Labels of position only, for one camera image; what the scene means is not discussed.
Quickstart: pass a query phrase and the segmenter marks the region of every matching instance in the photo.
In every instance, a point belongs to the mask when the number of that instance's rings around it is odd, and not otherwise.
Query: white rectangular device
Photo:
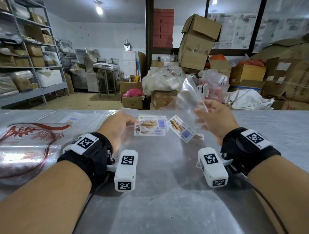
[[[218,188],[227,184],[228,173],[213,148],[200,149],[198,151],[198,160],[210,187]]]
[[[118,192],[135,189],[137,159],[135,150],[125,149],[121,152],[114,178],[115,190]]]

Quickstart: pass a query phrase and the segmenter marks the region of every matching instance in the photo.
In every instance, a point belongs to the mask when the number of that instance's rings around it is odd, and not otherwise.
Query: stack of red boxes
[[[173,47],[174,9],[154,9],[153,47]]]

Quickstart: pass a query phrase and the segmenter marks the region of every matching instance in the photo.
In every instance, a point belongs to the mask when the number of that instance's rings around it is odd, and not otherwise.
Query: beige floor
[[[55,110],[55,109],[71,109],[71,110],[119,110],[122,103],[119,97],[106,95],[99,97],[99,94],[75,93],[70,96],[47,96],[47,105],[41,99],[31,101],[27,105],[16,106],[12,109],[34,109],[34,110]]]

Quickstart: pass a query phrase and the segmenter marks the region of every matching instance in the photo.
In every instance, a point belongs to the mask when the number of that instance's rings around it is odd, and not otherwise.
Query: light bulb
[[[97,6],[97,13],[99,14],[99,15],[102,15],[103,14],[103,10],[102,10],[102,8],[100,7],[100,6]]]

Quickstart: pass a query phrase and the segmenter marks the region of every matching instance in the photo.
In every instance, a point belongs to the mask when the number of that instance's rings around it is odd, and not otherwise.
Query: hand
[[[239,128],[231,110],[215,100],[204,100],[206,107],[209,112],[194,109],[194,113],[199,119],[196,123],[205,123],[201,128],[203,130],[209,130],[217,138],[217,143],[222,145],[223,138],[230,131]]]
[[[135,122],[137,122],[137,119],[120,111],[108,117],[97,132],[107,137],[112,144],[114,153],[119,150],[121,134],[124,132],[125,127],[133,125]]]

